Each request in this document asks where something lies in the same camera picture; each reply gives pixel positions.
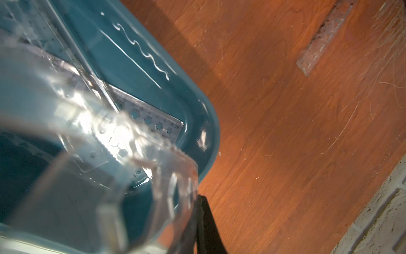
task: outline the clear plastic ruler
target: clear plastic ruler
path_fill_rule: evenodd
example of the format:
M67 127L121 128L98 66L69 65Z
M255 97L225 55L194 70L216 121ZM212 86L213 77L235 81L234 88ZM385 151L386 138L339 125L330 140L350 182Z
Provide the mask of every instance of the clear plastic ruler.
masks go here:
M76 90L88 90L77 69L70 63L44 52L42 49L24 44L24 47L35 55L52 60L59 66L58 73L66 77ZM175 143L184 123L166 112L132 96L129 93L109 84L113 99L120 110L127 111L135 121L149 126L152 132Z
M338 0L335 3L316 35L313 36L309 45L296 62L296 65L303 71L306 77L316 66L328 44L337 34L337 31L345 22L356 2L357 0Z

